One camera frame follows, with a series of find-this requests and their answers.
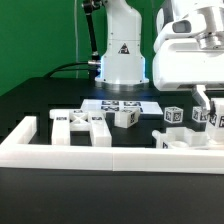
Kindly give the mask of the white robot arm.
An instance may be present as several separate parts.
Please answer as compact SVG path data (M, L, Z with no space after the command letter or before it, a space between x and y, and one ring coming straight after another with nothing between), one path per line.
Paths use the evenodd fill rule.
M192 92L204 113L215 106L207 90L224 90L224 0L165 0L156 14L150 80L140 52L141 15L126 0L102 0L107 50L96 84L110 89L153 83L160 91Z

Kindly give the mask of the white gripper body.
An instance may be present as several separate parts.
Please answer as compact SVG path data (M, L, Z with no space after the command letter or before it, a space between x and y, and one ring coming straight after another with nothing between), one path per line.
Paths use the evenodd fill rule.
M201 48L195 38L159 34L154 43L153 83L160 91L224 88L224 46Z

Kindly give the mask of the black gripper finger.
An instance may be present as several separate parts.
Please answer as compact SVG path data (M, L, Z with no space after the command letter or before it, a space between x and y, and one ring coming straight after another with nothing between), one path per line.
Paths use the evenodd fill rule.
M210 113L210 100L205 94L206 87L204 85L195 85L192 89L192 96L196 102L201 106L204 115Z

